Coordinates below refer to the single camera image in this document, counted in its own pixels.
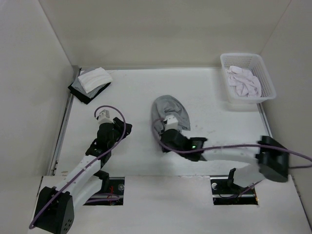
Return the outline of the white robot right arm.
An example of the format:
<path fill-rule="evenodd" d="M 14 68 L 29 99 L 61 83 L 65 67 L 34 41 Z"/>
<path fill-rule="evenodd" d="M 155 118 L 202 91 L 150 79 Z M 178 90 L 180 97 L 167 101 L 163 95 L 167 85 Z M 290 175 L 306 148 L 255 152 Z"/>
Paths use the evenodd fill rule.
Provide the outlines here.
<path fill-rule="evenodd" d="M 230 170 L 226 180 L 227 189 L 233 194 L 242 194 L 242 190 L 267 179 L 273 182 L 285 183 L 289 174 L 289 153 L 286 148 L 270 136 L 262 136 L 255 146 L 258 153 L 246 147 L 213 148 L 204 152 L 204 137 L 187 138 L 177 130 L 170 129 L 160 135 L 162 151 L 175 152 L 181 157 L 193 161 L 236 161 L 247 165 Z"/>

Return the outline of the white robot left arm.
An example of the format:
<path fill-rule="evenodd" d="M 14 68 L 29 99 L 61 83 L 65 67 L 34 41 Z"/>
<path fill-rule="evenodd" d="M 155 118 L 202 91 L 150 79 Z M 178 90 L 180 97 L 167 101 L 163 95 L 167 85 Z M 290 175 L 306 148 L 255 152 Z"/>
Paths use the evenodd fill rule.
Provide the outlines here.
<path fill-rule="evenodd" d="M 38 196 L 30 228 L 40 228 L 52 234 L 66 234 L 70 230 L 75 211 L 95 193 L 109 190 L 109 174 L 101 169 L 112 155 L 112 149 L 132 130 L 130 123 L 119 118 L 105 119 L 97 137 L 87 149 L 76 168 L 60 183 L 44 187 Z"/>

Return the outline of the white folded tank top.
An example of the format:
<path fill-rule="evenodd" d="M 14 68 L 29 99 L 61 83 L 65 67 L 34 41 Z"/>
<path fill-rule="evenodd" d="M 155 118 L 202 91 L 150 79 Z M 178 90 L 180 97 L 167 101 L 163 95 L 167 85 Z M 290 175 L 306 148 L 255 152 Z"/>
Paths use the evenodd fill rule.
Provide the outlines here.
<path fill-rule="evenodd" d="M 78 80 L 82 85 L 84 91 L 88 94 L 94 89 L 112 82 L 113 78 L 105 69 L 100 67 L 83 75 L 80 75 L 78 77 Z"/>

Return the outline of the white crumpled tank top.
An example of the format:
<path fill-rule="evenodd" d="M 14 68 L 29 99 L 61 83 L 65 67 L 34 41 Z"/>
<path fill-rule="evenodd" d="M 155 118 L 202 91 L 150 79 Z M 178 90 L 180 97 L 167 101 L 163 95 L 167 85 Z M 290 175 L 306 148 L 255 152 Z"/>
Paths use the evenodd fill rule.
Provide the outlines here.
<path fill-rule="evenodd" d="M 226 74 L 228 84 L 235 88 L 235 92 L 239 97 L 261 97 L 262 88 L 260 81 L 250 70 L 230 66 Z"/>

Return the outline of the white plastic laundry basket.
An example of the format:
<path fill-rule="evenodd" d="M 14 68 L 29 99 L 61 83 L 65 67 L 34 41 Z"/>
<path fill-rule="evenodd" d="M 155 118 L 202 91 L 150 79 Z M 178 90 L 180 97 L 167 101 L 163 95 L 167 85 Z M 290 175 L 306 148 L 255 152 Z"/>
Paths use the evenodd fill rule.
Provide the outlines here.
<path fill-rule="evenodd" d="M 224 53 L 220 61 L 231 103 L 258 104 L 276 98 L 273 82 L 260 55 Z"/>

